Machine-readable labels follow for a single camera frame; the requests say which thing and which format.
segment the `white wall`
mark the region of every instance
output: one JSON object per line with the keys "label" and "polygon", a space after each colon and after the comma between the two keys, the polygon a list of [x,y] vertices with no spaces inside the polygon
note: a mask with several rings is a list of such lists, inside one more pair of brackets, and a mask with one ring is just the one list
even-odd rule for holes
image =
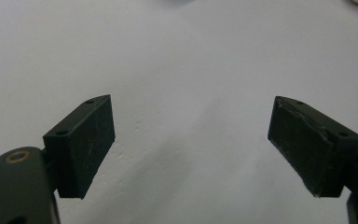
{"label": "white wall", "polygon": [[347,223],[267,140],[275,95],[358,132],[346,0],[0,1],[0,155],[111,94],[117,141],[62,223]]}

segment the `hole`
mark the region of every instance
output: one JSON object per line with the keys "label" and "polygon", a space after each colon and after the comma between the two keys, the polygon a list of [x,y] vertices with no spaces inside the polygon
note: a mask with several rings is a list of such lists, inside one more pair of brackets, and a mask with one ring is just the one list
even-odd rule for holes
{"label": "hole", "polygon": [[56,134],[57,135],[65,135],[65,134],[68,134],[69,132],[68,131],[60,131],[60,132],[57,132]]}
{"label": "hole", "polygon": [[29,151],[17,151],[15,153],[8,155],[5,161],[7,163],[17,163],[20,161],[25,161],[25,159],[27,159],[29,155],[30,155]]}
{"label": "hole", "polygon": [[343,136],[343,137],[348,137],[348,134],[347,133],[338,133],[340,136]]}
{"label": "hole", "polygon": [[7,224],[25,224],[27,223],[26,217],[15,217],[11,219]]}

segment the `white background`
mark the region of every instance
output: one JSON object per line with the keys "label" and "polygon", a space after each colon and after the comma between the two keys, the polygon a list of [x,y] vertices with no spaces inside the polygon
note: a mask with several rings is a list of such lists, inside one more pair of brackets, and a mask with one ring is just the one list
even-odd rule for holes
{"label": "white background", "polygon": [[111,94],[117,141],[68,223],[348,223],[267,139],[275,95],[358,132],[346,0],[0,1],[0,155]]}

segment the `screw hole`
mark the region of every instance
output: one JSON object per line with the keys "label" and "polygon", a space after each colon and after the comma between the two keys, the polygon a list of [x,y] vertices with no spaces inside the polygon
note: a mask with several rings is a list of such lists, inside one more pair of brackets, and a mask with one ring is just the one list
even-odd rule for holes
{"label": "screw hole", "polygon": [[338,133],[340,136],[343,136],[343,137],[348,137],[348,134],[347,133]]}
{"label": "screw hole", "polygon": [[14,152],[12,154],[10,154],[9,156],[7,156],[5,158],[5,161],[7,163],[17,163],[17,162],[20,162],[20,161],[25,161],[28,156],[30,155],[30,152],[29,151],[17,151],[17,152]]}
{"label": "screw hole", "polygon": [[65,135],[65,134],[68,134],[69,132],[68,131],[60,131],[60,132],[57,132],[56,134],[57,135]]}
{"label": "screw hole", "polygon": [[7,224],[25,224],[27,223],[26,217],[15,217],[11,219]]}

